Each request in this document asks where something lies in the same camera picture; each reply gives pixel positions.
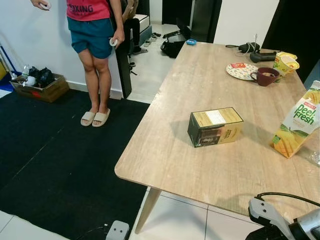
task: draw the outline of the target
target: baseboard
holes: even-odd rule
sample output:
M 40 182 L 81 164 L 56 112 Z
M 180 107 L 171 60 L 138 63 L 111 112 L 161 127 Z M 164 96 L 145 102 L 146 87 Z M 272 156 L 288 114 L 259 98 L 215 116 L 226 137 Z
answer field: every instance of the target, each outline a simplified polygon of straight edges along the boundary
M 88 92 L 87 85 L 85 85 L 84 83 L 79 83 L 79 82 L 74 82 L 74 81 L 67 81 L 67 83 L 68 83 L 70 89 L 78 90 L 78 91 L 82 91 L 82 92 Z M 120 100 L 123 97 L 124 96 L 123 96 L 122 91 L 120 91 L 118 89 L 111 88 L 111 91 L 110 91 L 110 98 L 111 99 Z
M 151 24 L 159 24 L 159 25 L 162 25 L 162 21 L 150 21 Z

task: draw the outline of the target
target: black cable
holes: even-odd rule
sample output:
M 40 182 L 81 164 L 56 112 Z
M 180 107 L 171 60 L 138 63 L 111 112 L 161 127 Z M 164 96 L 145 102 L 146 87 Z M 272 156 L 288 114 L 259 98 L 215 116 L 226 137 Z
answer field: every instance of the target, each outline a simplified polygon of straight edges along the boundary
M 84 233 L 83 235 L 79 236 L 76 240 L 82 239 L 85 235 L 91 233 L 92 231 L 95 231 L 95 230 L 98 230 L 98 229 L 104 229 L 104 228 L 105 228 L 104 226 L 100 226 L 100 227 L 96 227 L 94 229 L 91 229 L 91 230 L 87 231 L 86 233 Z
M 283 192 L 263 192 L 263 193 L 258 194 L 256 196 L 256 198 L 260 199 L 260 200 L 263 200 L 262 196 L 267 196 L 267 195 L 278 195 L 278 196 L 285 196 L 285 197 L 289 197 L 289 198 L 293 198 L 293 199 L 299 199 L 301 201 L 305 201 L 307 203 L 310 203 L 310 204 L 313 204 L 313 205 L 316 205 L 316 206 L 320 207 L 320 203 L 318 203 L 318 202 L 309 200 L 309 199 L 301 197 L 301 196 L 296 196 L 296 195 L 293 195 L 293 194 L 283 193 Z
M 230 45 L 230 44 L 229 44 L 229 45 L 225 45 L 225 47 L 226 47 L 226 48 L 238 48 L 239 46 L 236 46 L 236 45 Z

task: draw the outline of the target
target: black rug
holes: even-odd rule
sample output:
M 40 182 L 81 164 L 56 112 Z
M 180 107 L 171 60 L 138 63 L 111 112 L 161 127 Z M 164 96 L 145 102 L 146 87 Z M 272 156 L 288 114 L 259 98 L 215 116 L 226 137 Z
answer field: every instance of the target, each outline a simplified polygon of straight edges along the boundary
M 110 100 L 103 127 L 83 127 L 88 94 L 56 103 L 0 98 L 0 210 L 74 240 L 115 220 L 132 228 L 146 188 L 119 179 L 114 167 L 148 104 Z M 84 240 L 104 240 L 96 230 Z

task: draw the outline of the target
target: white tile floor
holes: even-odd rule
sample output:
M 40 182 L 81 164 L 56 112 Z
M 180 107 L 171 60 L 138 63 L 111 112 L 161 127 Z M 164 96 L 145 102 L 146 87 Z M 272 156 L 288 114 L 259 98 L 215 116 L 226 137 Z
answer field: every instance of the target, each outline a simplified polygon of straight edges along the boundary
M 129 240 L 244 240 L 261 228 L 249 217 L 168 192 L 161 193 L 141 233 L 135 234 L 140 213 L 141 208 Z
M 177 26 L 166 24 L 152 25 L 152 28 L 153 32 L 161 34 L 178 29 Z M 133 71 L 138 76 L 131 75 L 132 93 L 128 99 L 152 102 L 175 61 L 161 53 L 160 46 L 163 41 L 162 37 L 158 38 L 147 48 L 148 53 L 132 57 L 137 65 Z M 0 98 L 8 93 L 10 92 L 0 90 Z M 260 228 L 248 217 L 162 192 L 142 232 L 137 235 L 134 230 L 140 211 L 129 240 L 243 240 L 250 232 Z M 17 216 L 0 211 L 0 240 L 20 239 L 66 240 Z
M 170 58 L 162 53 L 160 46 L 165 41 L 162 37 L 164 34 L 177 30 L 179 28 L 176 25 L 152 25 L 152 32 L 161 34 L 161 37 L 158 37 L 150 46 L 146 47 L 147 53 L 132 55 L 132 61 L 136 64 L 136 67 L 132 71 L 137 76 L 134 74 L 130 75 L 132 92 L 128 97 L 129 100 L 144 103 L 152 102 L 175 62 L 174 58 Z
M 7 95 L 9 93 L 11 93 L 11 92 L 0 89 L 0 98 L 4 97 L 5 95 Z

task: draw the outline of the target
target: white power outlet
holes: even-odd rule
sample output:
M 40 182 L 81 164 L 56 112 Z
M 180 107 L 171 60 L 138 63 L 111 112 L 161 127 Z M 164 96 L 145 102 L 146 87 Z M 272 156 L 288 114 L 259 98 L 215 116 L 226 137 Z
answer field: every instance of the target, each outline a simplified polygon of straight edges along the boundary
M 125 240 L 129 232 L 129 224 L 122 221 L 114 221 L 106 235 L 105 240 Z

